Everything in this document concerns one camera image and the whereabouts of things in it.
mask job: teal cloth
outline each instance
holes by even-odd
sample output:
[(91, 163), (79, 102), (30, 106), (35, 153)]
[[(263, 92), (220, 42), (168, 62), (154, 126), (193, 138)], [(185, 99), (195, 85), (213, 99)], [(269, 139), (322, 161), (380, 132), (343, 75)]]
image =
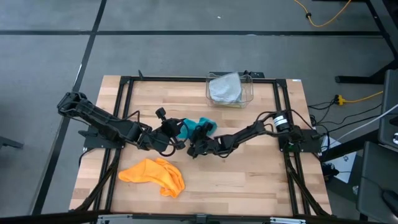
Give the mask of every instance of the teal cloth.
[(183, 125), (181, 127), (181, 130), (180, 130), (181, 133), (177, 137), (179, 139), (186, 139), (187, 137), (190, 138), (192, 133), (193, 133), (193, 131), (195, 130), (195, 128), (197, 126), (203, 126), (205, 124), (205, 122), (209, 122), (209, 123), (211, 123), (213, 125), (213, 128), (210, 131), (207, 132), (208, 136), (212, 135), (216, 131), (216, 128), (217, 128), (216, 122), (212, 121), (212, 120), (210, 120), (208, 118), (200, 118), (199, 119), (199, 123), (196, 123), (196, 122), (194, 122), (194, 121), (192, 121), (190, 119), (185, 119), (184, 123), (188, 126), (188, 130), (185, 127), (185, 125)]

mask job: wooden table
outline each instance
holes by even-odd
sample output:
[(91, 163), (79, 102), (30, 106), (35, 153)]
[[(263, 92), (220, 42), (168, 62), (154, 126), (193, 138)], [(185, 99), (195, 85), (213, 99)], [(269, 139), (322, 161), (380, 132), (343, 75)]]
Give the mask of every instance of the wooden table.
[[(113, 112), (120, 76), (104, 76), (96, 105)], [(308, 109), (300, 80), (287, 80), (290, 105), (308, 122)], [(253, 123), (260, 112), (275, 111), (272, 85), (255, 83), (254, 99), (245, 109), (214, 108), (206, 104), (206, 84), (201, 82), (140, 82), (135, 81), (129, 113), (141, 112), (141, 122), (153, 128), (160, 125), (155, 111), (161, 106), (167, 118), (202, 116), (216, 121), (214, 135), (233, 134)], [(123, 112), (125, 87), (121, 111)], [(306, 129), (295, 114), (294, 123)], [(98, 182), (104, 149), (85, 155), (81, 161), (70, 208), (76, 208)], [(127, 145), (122, 150), (119, 170), (127, 169), (145, 158), (161, 157), (156, 151), (138, 150)], [(153, 183), (126, 183), (116, 180), (112, 212), (169, 213), (213, 215), (291, 216), (289, 188), (283, 155), (276, 138), (258, 136), (241, 144), (228, 158), (212, 154), (192, 159), (186, 149), (166, 158), (182, 173), (185, 190), (178, 198), (163, 197), (160, 187)], [(310, 153), (301, 153), (305, 183), (322, 208), (331, 212), (319, 161)], [(104, 208), (108, 186), (103, 190), (100, 208)], [(296, 186), (300, 213), (303, 213), (300, 191)]]

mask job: orange cloth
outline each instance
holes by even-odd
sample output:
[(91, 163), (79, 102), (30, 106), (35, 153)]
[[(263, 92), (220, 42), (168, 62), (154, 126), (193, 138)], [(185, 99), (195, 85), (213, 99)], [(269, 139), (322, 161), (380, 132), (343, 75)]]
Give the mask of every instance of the orange cloth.
[(119, 172), (119, 179), (125, 182), (154, 182), (162, 186), (160, 194), (176, 198), (185, 189), (180, 171), (164, 159), (144, 159), (129, 169)]

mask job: gray carpet floor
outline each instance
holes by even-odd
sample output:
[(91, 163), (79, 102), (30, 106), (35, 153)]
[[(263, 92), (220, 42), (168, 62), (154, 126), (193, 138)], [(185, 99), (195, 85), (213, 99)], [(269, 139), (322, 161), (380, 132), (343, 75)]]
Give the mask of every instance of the gray carpet floor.
[[(343, 2), (302, 1), (317, 23)], [(0, 30), (91, 30), (100, 0), (1, 0)], [(387, 31), (396, 28), (380, 1), (373, 1)], [(108, 0), (99, 30), (377, 30), (367, 6), (352, 3), (330, 26), (308, 24), (291, 1)], [(25, 144), (0, 151), (0, 216), (27, 215), (60, 124), (56, 105), (70, 91), (87, 45), (87, 35), (0, 35), (0, 136)], [(80, 91), (95, 102), (103, 75), (205, 76), (209, 71), (252, 70), (269, 78), (301, 79), (308, 104), (335, 94), (355, 100), (380, 85), (347, 85), (336, 75), (368, 76), (393, 59), (380, 37), (292, 36), (97, 36)], [(335, 106), (325, 120), (341, 121), (381, 102)], [(310, 111), (321, 118), (322, 111)], [(379, 111), (358, 116), (365, 118)], [(351, 128), (331, 134), (338, 138)], [(347, 141), (376, 126), (348, 136)], [(66, 212), (72, 196), (84, 125), (72, 121), (44, 205), (44, 213)], [(358, 219), (355, 204), (332, 192), (333, 214)]]

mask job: white cloth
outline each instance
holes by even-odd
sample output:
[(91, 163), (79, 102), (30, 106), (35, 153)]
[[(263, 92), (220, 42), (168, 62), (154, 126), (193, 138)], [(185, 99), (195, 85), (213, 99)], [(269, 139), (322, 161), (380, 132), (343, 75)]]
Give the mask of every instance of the white cloth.
[(210, 97), (215, 103), (241, 101), (242, 86), (237, 72), (223, 75), (209, 82)]

